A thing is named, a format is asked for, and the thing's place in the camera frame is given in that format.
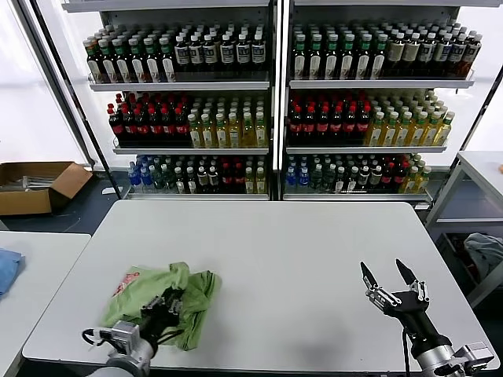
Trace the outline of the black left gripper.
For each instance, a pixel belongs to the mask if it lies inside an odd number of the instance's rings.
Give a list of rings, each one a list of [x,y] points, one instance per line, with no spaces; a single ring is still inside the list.
[[[166,328],[178,325],[184,293],[184,290],[169,288],[167,306],[165,297],[156,295],[141,307],[140,336],[142,339],[157,344]]]

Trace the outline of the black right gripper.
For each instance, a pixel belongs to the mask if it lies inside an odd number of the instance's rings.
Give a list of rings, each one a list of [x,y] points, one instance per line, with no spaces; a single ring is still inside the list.
[[[366,286],[365,296],[384,314],[396,318],[412,342],[437,342],[442,339],[427,315],[428,288],[401,260],[396,259],[403,280],[410,291],[395,295],[383,289],[364,262],[360,262],[362,279]]]

